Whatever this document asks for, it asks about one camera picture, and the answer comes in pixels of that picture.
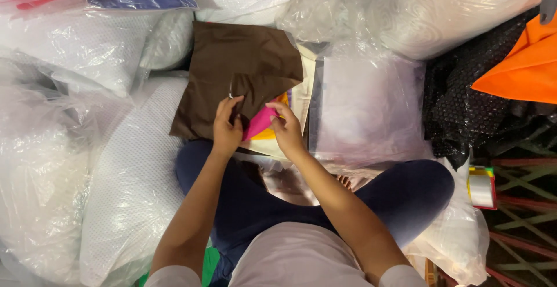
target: forearm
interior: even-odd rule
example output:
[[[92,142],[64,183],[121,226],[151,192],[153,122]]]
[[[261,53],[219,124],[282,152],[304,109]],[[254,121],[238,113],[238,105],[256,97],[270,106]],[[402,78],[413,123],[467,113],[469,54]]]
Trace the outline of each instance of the forearm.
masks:
[[[340,237],[352,248],[371,283],[377,286],[382,273],[391,266],[409,264],[377,215],[314,157],[300,153],[292,162]]]
[[[228,158],[211,153],[161,238],[151,274],[168,265],[183,265],[201,279],[205,246],[217,210]]]

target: orange fabric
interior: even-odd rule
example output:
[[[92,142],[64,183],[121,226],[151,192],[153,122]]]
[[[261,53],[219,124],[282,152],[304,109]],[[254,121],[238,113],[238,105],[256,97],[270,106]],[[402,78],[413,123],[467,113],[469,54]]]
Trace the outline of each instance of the orange fabric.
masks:
[[[288,94],[285,92],[282,95],[278,96],[277,101],[282,102],[288,106]],[[276,138],[275,132],[272,131],[270,128],[266,128],[263,132],[253,136],[249,140],[260,141],[262,139],[274,139],[274,138]]]
[[[501,63],[480,77],[472,89],[503,98],[557,104],[557,19],[526,24]]]

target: navy pants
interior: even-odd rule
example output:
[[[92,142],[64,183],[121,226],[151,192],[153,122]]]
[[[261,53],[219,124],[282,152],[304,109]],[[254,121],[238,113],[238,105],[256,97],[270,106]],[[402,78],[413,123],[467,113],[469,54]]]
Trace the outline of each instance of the navy pants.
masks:
[[[197,179],[212,144],[187,143],[178,153],[176,174],[184,195]],[[447,207],[455,189],[440,163],[417,160],[384,171],[354,194],[385,223],[403,247],[425,230]],[[301,222],[337,233],[320,206],[299,206],[266,192],[250,180],[235,160],[222,178],[211,241],[220,253],[213,283],[229,280],[232,270],[255,236],[282,222]]]

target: hand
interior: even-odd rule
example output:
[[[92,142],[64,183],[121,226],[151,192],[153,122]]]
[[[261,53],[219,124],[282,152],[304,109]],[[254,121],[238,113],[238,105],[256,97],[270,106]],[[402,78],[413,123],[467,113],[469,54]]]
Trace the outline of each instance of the hand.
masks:
[[[234,118],[234,125],[230,124],[229,120],[232,108],[243,99],[244,96],[225,98],[218,104],[217,116],[213,123],[213,150],[211,153],[230,159],[242,142],[243,130],[240,115],[238,114]]]
[[[308,153],[302,139],[302,127],[294,112],[282,102],[265,104],[273,108],[284,118],[271,116],[271,129],[275,132],[278,146],[284,155],[293,161],[294,158]]]

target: person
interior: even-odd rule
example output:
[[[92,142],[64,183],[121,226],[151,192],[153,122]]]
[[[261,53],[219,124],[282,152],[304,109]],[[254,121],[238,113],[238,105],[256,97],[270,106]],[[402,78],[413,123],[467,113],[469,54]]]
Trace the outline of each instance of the person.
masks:
[[[232,159],[240,145],[243,97],[220,102],[211,144],[191,141],[176,174],[185,198],[156,249],[146,287],[201,286],[211,235],[220,259],[211,285],[425,287],[400,251],[449,204],[455,183],[431,160],[399,163],[352,193],[305,148],[300,122],[285,104],[268,103],[278,146],[320,206],[269,194]]]

